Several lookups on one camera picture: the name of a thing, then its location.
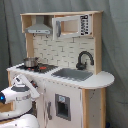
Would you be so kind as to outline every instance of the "countertop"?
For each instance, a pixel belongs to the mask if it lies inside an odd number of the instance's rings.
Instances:
[[[7,71],[15,71],[19,74],[24,73],[24,74],[28,74],[28,75],[32,75],[32,76],[36,76],[36,77],[38,76],[38,77],[41,77],[46,80],[57,81],[57,82],[61,82],[64,84],[69,84],[70,86],[84,88],[84,89],[104,88],[104,87],[110,86],[114,82],[114,76],[112,74],[110,74],[108,72],[104,72],[104,71],[101,71],[97,75],[93,74],[91,77],[89,77],[85,81],[73,81],[73,80],[68,80],[68,79],[52,76],[52,73],[62,69],[63,67],[58,67],[58,68],[55,68],[45,74],[41,74],[41,73],[35,73],[35,72],[25,71],[25,70],[16,68],[21,65],[23,65],[23,64],[19,64],[19,65],[13,66],[11,68],[8,68]]]

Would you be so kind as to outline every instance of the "pot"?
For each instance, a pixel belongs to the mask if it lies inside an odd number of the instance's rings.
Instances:
[[[28,57],[24,59],[24,66],[35,67],[38,66],[38,57]]]

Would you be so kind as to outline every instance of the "range hood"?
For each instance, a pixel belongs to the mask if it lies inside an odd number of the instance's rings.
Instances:
[[[36,16],[36,24],[25,29],[25,33],[52,34],[52,29],[44,24],[44,16]]]

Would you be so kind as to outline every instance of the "gray wall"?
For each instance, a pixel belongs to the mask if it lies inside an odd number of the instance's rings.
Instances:
[[[115,76],[107,88],[107,120],[114,128],[128,127],[128,1],[127,0],[4,0],[12,65],[26,56],[20,13],[103,10],[103,70]],[[7,44],[1,42],[7,54]],[[8,59],[2,61],[8,66]]]
[[[6,68],[9,67],[8,41],[3,0],[0,0],[0,90],[8,87]]]

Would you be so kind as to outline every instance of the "white tile backsplash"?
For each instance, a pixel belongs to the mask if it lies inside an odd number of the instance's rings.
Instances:
[[[34,56],[41,57],[42,63],[75,68],[78,63],[78,55],[82,51],[88,51],[94,57],[94,39],[85,37],[69,38],[64,40],[52,40],[52,35],[33,37]],[[87,62],[87,69],[94,70],[90,65],[88,56],[82,56],[82,62]]]

